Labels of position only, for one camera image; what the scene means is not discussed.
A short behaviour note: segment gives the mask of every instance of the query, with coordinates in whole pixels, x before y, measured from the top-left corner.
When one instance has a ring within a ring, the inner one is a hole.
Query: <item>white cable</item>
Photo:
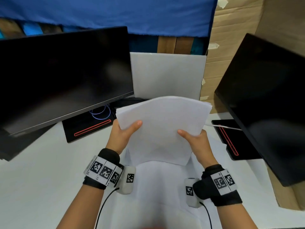
[[[240,128],[232,128],[232,127],[223,126],[223,125],[210,125],[210,124],[205,124],[205,125],[206,125],[206,126],[212,126],[212,127],[230,128],[230,129],[235,129],[235,130],[240,130],[240,131],[242,131]]]

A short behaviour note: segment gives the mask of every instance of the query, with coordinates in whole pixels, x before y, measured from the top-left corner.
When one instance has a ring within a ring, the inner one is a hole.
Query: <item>red led strip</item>
[[[231,150],[233,151],[234,155],[235,155],[235,156],[239,156],[237,150],[235,149],[233,143],[231,142],[231,140],[230,140],[230,138],[228,137],[228,135],[227,135],[226,131],[224,130],[224,128],[222,128],[222,127],[219,127],[219,128],[220,128],[220,131],[222,132],[224,138],[226,139],[228,145],[230,146]]]
[[[93,129],[95,129],[95,128],[101,127],[101,126],[103,126],[103,125],[105,125],[105,124],[108,124],[108,123],[110,123],[110,122],[111,122],[110,119],[109,119],[109,120],[106,120],[106,121],[103,121],[103,122],[101,122],[101,123],[99,123],[99,124],[97,124],[97,125],[93,125],[93,126],[88,127],[88,128],[86,128],[86,129],[84,129],[84,130],[82,130],[82,131],[79,131],[79,132],[74,133],[74,136],[79,136],[79,135],[81,135],[81,134],[83,134],[83,133],[86,133],[86,132],[88,132],[88,131],[90,131],[90,130],[93,130]]]

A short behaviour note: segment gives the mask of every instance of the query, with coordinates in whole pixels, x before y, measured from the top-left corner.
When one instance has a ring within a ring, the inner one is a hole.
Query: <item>monitor screen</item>
[[[1,40],[0,125],[21,135],[133,94],[127,27]]]
[[[305,180],[304,64],[246,34],[215,91],[284,186]]]

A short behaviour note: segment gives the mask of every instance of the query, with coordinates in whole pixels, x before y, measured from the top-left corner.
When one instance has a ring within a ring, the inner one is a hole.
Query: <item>black wrist strap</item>
[[[101,158],[104,158],[105,160],[107,160],[117,166],[120,166],[119,154],[111,149],[106,149],[106,148],[102,149],[99,152],[98,156]],[[85,177],[83,184],[87,185],[87,186],[92,186],[92,187],[95,187],[95,188],[98,188],[101,190],[106,189],[105,185],[99,183],[98,181],[93,180],[92,178],[90,178],[88,176]]]
[[[242,200],[237,191],[228,194],[220,195],[217,187],[215,186],[212,174],[223,171],[221,165],[212,165],[205,169],[202,173],[202,180],[193,184],[195,194],[202,200],[210,198],[215,206],[226,206],[242,203]]]

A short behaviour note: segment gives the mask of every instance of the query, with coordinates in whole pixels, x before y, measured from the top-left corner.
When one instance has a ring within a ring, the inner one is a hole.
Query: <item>cardboard wall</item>
[[[200,100],[214,104],[214,91],[227,70],[246,33],[254,34],[261,18],[264,0],[227,0],[217,6],[211,31],[210,49],[204,71]],[[213,108],[211,113],[226,111]]]
[[[255,35],[305,56],[305,0],[265,0]],[[283,187],[270,176],[279,206],[305,210],[305,181]]]

